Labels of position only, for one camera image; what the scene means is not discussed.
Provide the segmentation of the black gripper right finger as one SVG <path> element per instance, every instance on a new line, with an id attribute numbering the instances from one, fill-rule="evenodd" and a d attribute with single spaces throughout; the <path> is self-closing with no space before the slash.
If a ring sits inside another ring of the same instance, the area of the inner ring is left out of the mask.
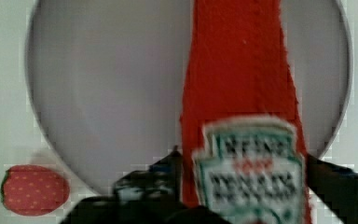
<path id="1" fill-rule="evenodd" d="M 358 224 L 358 173 L 308 154 L 307 183 L 344 224 Z"/>

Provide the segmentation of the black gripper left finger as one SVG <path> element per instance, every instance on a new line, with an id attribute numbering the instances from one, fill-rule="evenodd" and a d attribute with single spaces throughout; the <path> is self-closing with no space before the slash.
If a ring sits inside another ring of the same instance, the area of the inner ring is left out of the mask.
<path id="1" fill-rule="evenodd" d="M 146 171 L 121 177 L 109 196 L 81 200 L 60 224 L 230 224 L 180 201 L 182 155 L 174 149 Z"/>

